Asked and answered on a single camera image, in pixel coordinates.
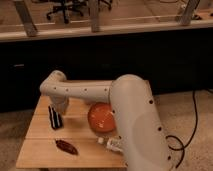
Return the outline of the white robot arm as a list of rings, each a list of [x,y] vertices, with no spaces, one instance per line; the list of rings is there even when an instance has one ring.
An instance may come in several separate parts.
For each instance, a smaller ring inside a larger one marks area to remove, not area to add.
[[[109,103],[121,137],[127,171],[172,171],[166,136],[148,82],[126,74],[112,81],[71,82],[59,70],[40,85],[57,111],[65,110],[70,97]]]

